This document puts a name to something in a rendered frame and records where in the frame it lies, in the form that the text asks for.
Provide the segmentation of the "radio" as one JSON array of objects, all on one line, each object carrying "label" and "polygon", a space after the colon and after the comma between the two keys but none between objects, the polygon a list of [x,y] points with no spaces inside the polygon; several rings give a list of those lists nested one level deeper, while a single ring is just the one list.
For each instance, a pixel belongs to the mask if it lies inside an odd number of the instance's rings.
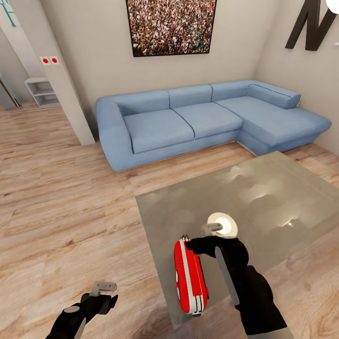
[{"label": "radio", "polygon": [[209,291],[204,280],[201,255],[188,250],[186,242],[190,242],[190,239],[183,235],[174,247],[176,287],[181,308],[197,317],[210,299]]}]

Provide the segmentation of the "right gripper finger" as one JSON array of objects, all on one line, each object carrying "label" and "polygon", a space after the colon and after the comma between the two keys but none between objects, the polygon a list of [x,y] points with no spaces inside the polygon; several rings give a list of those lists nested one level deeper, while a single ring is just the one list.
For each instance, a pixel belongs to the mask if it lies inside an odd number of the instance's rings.
[{"label": "right gripper finger", "polygon": [[193,250],[193,245],[192,245],[192,240],[190,240],[190,242],[186,242],[186,247],[188,248],[188,250]]}]

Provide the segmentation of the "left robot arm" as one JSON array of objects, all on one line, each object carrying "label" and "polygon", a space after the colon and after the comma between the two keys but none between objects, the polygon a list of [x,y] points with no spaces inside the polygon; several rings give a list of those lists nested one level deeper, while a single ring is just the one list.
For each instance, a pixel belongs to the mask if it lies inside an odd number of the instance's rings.
[{"label": "left robot arm", "polygon": [[86,324],[96,315],[106,315],[114,308],[118,294],[111,298],[100,291],[116,291],[114,282],[94,281],[90,293],[82,295],[81,302],[67,307],[56,319],[45,339],[80,339]]}]

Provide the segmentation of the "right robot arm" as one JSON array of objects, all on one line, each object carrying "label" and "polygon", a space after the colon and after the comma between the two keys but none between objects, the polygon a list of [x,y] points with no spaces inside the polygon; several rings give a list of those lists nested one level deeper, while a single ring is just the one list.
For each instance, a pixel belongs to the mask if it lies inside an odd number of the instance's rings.
[{"label": "right robot arm", "polygon": [[222,229],[220,223],[203,224],[202,236],[186,242],[186,247],[195,255],[208,254],[217,258],[248,339],[294,339],[274,304],[269,283],[253,265],[247,265],[249,255],[244,244],[235,236],[212,234]]}]

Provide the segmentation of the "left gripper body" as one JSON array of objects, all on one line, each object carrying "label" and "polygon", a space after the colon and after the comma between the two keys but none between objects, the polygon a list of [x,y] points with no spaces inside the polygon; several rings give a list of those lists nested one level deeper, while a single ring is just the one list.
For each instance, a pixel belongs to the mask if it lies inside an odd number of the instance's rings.
[{"label": "left gripper body", "polygon": [[[96,314],[106,315],[109,312],[111,296],[110,295],[102,295],[97,297],[90,297],[90,293],[85,293],[82,295],[81,302],[90,302],[93,306],[93,315],[92,318]],[[91,319],[92,319],[91,318]],[[90,319],[90,321],[91,321]]]}]

